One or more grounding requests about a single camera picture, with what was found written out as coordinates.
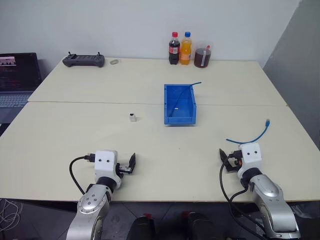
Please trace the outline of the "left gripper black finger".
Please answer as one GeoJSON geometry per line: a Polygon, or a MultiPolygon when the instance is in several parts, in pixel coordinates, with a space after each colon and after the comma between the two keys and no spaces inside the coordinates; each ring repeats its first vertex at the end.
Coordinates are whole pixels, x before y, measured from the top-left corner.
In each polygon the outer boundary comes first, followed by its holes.
{"type": "Polygon", "coordinates": [[[129,174],[132,174],[136,165],[136,153],[133,153],[129,160],[129,174]]]}

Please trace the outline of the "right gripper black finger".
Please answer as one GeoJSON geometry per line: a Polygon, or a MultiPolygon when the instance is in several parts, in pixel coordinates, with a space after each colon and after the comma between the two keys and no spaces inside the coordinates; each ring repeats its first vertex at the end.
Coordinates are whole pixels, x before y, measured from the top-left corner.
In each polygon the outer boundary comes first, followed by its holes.
{"type": "Polygon", "coordinates": [[[226,155],[226,153],[220,148],[219,149],[219,156],[223,164],[228,163],[229,157],[226,155]]]}

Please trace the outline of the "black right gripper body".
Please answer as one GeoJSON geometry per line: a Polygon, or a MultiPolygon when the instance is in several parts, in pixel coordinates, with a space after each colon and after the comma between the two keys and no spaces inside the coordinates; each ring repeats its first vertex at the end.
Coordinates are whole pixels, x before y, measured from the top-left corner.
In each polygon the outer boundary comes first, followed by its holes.
{"type": "Polygon", "coordinates": [[[237,172],[242,167],[242,159],[230,157],[227,159],[225,168],[227,172],[237,172]]]}

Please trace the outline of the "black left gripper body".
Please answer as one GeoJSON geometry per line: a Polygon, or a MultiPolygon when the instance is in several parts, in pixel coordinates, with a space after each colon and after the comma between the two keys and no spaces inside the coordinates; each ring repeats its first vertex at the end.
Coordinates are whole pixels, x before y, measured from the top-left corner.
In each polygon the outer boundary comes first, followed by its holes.
{"type": "Polygon", "coordinates": [[[120,165],[119,163],[116,164],[116,175],[119,178],[123,178],[124,174],[131,174],[132,173],[132,167],[129,166],[123,166],[120,165]]]}

